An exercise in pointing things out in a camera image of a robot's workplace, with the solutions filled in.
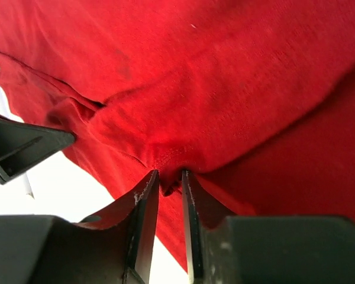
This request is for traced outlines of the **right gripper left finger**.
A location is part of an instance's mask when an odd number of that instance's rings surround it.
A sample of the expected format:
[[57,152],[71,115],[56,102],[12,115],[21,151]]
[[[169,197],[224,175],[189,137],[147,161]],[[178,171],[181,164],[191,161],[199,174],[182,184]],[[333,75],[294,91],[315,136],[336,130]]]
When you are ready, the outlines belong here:
[[0,283],[148,283],[159,174],[81,222],[0,216]]

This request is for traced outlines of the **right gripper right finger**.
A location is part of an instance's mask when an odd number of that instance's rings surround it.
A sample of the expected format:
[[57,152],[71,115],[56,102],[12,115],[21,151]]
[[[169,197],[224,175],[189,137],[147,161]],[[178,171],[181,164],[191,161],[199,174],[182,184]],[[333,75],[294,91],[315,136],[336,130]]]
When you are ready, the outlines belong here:
[[182,173],[190,283],[355,283],[355,223],[341,216],[247,217]]

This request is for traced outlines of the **red t-shirt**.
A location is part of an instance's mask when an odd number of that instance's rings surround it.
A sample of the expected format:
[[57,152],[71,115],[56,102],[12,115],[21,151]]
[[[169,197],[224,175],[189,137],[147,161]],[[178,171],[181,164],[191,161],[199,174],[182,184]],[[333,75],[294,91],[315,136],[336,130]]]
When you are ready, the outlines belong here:
[[355,1],[0,1],[0,87],[114,198],[157,169],[182,267],[183,169],[239,215],[355,222]]

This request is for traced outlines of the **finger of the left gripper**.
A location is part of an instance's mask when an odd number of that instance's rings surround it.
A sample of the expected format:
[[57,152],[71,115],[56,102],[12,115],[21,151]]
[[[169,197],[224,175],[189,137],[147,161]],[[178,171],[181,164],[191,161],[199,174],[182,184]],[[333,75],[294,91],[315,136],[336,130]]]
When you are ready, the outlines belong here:
[[75,142],[71,133],[16,122],[0,115],[0,185]]

